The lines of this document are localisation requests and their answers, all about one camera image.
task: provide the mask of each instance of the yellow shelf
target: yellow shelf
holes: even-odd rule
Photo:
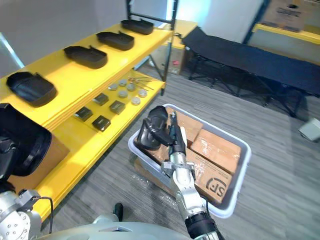
[[[61,49],[20,70],[38,72],[53,83],[58,91],[55,99],[44,106],[32,107],[9,90],[6,86],[6,76],[0,79],[0,103],[12,104],[28,118],[52,131],[171,36],[171,31],[159,29],[154,29],[149,35],[142,35],[123,29],[120,24],[104,31],[122,31],[133,36],[134,47],[128,51],[121,51],[98,42],[95,34],[88,36],[73,45],[92,45],[106,52],[108,63],[104,67],[90,69],[77,64],[66,58]]]
[[[304,30],[300,32],[293,32],[293,31],[288,31],[281,28],[266,26],[266,25],[257,23],[253,28],[253,32],[256,32],[257,30],[263,30],[263,31],[267,31],[275,34],[281,34],[288,37],[304,40],[313,44],[320,44],[320,28],[311,26],[311,25],[306,25],[304,27]]]
[[[132,70],[122,78],[128,76],[147,77]],[[103,93],[109,97],[109,101],[103,106],[90,101],[86,107],[93,112],[93,116],[86,122],[71,116],[55,128],[52,133],[69,148],[70,153],[36,188],[41,196],[51,197],[55,207],[61,202],[165,84],[151,77],[149,80],[152,82],[148,82],[147,85],[154,90],[145,88],[148,90],[147,97],[140,98],[140,105],[131,104],[131,98],[138,96],[139,89],[128,92],[127,98],[117,97],[117,92],[125,90],[126,87],[119,87],[117,91],[104,90]],[[109,106],[115,100],[125,104],[125,109],[120,115],[109,110]],[[95,129],[91,124],[99,115],[111,121],[111,125],[104,132]],[[50,214],[50,204],[44,200],[38,201],[34,210],[44,220]]]

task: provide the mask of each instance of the metal washer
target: metal washer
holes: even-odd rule
[[[141,103],[141,100],[139,97],[135,96],[131,99],[132,105],[139,105]]]
[[[126,86],[126,89],[130,92],[133,92],[134,90],[136,90],[136,86],[133,84],[133,83],[129,83],[127,86]]]
[[[120,87],[124,87],[125,85],[127,85],[127,79],[121,79],[118,83]]]
[[[140,89],[139,92],[138,92],[138,95],[140,98],[145,98],[147,96],[147,91],[144,90],[144,89]]]
[[[128,97],[128,92],[127,91],[119,91],[118,97],[121,99],[125,99],[126,97]]]
[[[118,85],[117,85],[116,83],[111,84],[110,86],[108,86],[108,89],[109,89],[110,91],[115,91],[115,90],[118,89]]]

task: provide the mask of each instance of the white plastic bin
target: white plastic bin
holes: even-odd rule
[[[227,192],[225,193],[225,196],[223,198],[223,201],[221,204],[211,204],[209,203],[208,208],[211,214],[217,216],[218,218],[226,219],[229,218],[236,207],[236,203],[238,200],[238,194],[240,192],[242,183],[245,178],[247,166],[249,165],[249,161],[251,158],[251,148],[249,145],[237,138],[236,136],[231,135],[230,133],[223,131],[222,129],[192,115],[191,113],[175,106],[172,104],[164,104],[164,107],[170,107],[178,112],[181,112],[201,123],[203,123],[203,128],[211,133],[214,133],[226,140],[228,140],[231,143],[234,143],[241,147],[241,154],[238,161],[238,166],[235,171],[235,174],[232,177],[231,183],[229,185],[229,188]],[[161,166],[158,165],[155,161],[153,161],[150,157],[145,155],[142,151],[140,151],[134,144],[135,138],[137,138],[139,134],[139,130],[133,134],[129,141],[128,141],[128,147],[135,155],[137,155],[140,158],[140,163],[144,169],[146,169],[148,172],[150,172],[153,176],[155,176],[159,181],[161,181],[164,185],[170,188],[170,178],[166,175],[164,175],[161,172]]]

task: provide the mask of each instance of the black metal frame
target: black metal frame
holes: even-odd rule
[[[171,56],[171,49],[172,49],[172,40],[174,38],[174,29],[176,25],[176,16],[177,16],[177,8],[178,8],[178,2],[179,0],[173,0],[173,9],[172,9],[172,18],[171,20],[166,20],[154,16],[149,16],[149,15],[144,15],[144,14],[139,14],[136,12],[131,11],[131,1],[132,0],[125,0],[126,1],[126,14],[127,14],[127,19],[130,20],[132,16],[140,17],[140,18],[145,18],[145,19],[151,19],[154,21],[162,22],[162,23],[167,23],[170,24],[170,30],[172,31],[172,36],[171,40],[168,42],[167,46],[167,52],[166,52],[166,58],[165,58],[165,65],[164,65],[164,71],[163,74],[161,73],[161,70],[157,66],[156,62],[154,61],[153,57],[151,54],[149,55],[150,60],[152,61],[157,73],[159,74],[161,80],[163,82],[167,81],[167,76],[168,76],[168,69],[169,69],[169,63],[170,63],[170,56]],[[165,89],[161,89],[161,96],[165,94]]]
[[[251,26],[250,26],[248,32],[246,33],[244,40],[242,41],[243,44],[248,44],[248,42],[253,34],[253,29],[255,28],[256,23],[261,20],[261,18],[265,14],[270,2],[271,2],[271,0],[263,0],[263,3],[261,4],[259,11],[255,15],[254,20],[252,21]]]
[[[265,102],[263,104],[264,107],[266,107],[270,101],[272,99],[274,100],[277,100],[283,107],[284,109],[288,112],[288,114],[293,117],[293,118],[296,118],[297,117],[297,112],[299,110],[299,107],[300,107],[300,104],[303,100],[303,97],[305,96],[313,96],[313,94],[310,94],[302,89],[298,89],[298,88],[295,88],[295,87],[291,87],[291,86],[288,86],[288,85],[285,85],[285,84],[281,84],[279,82],[279,85],[280,87],[278,89],[273,89],[272,87],[270,87],[266,81],[264,81],[263,79],[261,79],[259,76],[257,76],[256,74],[254,73],[250,73],[250,72],[247,72],[247,71],[244,71],[242,69],[238,69],[238,68],[234,68],[234,67],[231,67],[231,66],[226,66],[220,62],[216,62],[216,61],[213,61],[211,59],[208,59],[206,57],[203,57],[199,54],[195,54],[195,63],[193,65],[193,67],[191,68],[191,72],[190,72],[190,75],[189,75],[189,80],[194,80],[194,79],[200,79],[200,78],[212,78],[212,83],[211,83],[211,88],[213,88],[213,86],[216,84],[216,82],[220,82],[222,83],[225,88],[235,97],[239,97],[239,98],[249,98],[249,97],[257,97],[257,96],[265,96],[266,99],[265,99]],[[243,73],[243,76],[241,79],[239,79],[238,81],[238,86],[236,86],[236,91],[234,91],[221,77],[219,76],[214,76],[214,75],[205,75],[205,74],[199,74],[197,76],[193,76],[194,73],[197,72],[197,68],[199,66],[199,64],[204,64],[205,62],[212,62],[212,63],[215,63],[215,64],[218,64],[222,67],[228,67],[230,69],[232,69],[233,71],[237,71],[237,72],[240,72],[240,73]],[[261,86],[263,86],[266,90],[268,90],[268,93],[250,93],[250,94],[240,94],[241,93],[241,90],[242,90],[242,87],[244,86],[244,84],[246,83],[246,80],[249,75],[253,76],[255,80],[257,80]],[[288,96],[287,93],[288,93],[288,90],[297,90],[300,92],[299,94],[299,97],[298,97],[298,100],[297,102],[295,103],[295,106],[292,109],[289,108],[289,106],[287,105],[286,103],[286,97]]]

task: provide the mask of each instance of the small black box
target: small black box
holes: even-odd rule
[[[92,125],[100,130],[100,131],[104,131],[107,129],[107,127],[109,127],[111,125],[111,122],[109,119],[105,118],[104,116],[100,115],[98,116],[98,118],[96,120],[93,121]]]
[[[74,115],[85,122],[88,118],[90,118],[93,115],[93,113],[89,108],[86,108],[84,106],[79,111],[77,111]]]
[[[116,100],[111,104],[110,110],[111,112],[119,115],[125,109],[125,107],[126,105],[124,103]]]
[[[107,95],[103,94],[103,93],[100,93],[98,96],[96,96],[93,101],[100,105],[100,106],[103,106],[106,102],[109,101],[109,98]]]

